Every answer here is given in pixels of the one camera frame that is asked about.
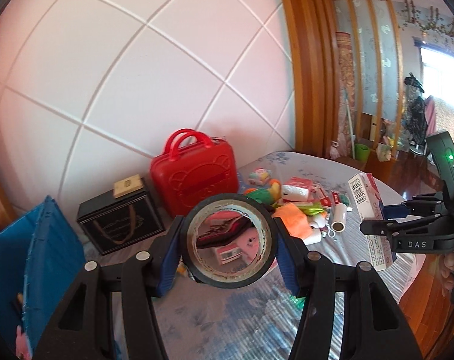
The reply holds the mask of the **person's right hand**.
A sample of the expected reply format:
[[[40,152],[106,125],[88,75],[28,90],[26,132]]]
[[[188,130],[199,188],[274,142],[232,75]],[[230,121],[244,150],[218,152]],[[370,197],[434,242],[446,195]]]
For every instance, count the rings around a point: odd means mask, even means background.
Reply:
[[[454,252],[440,257],[440,282],[442,294],[446,297],[454,288]]]

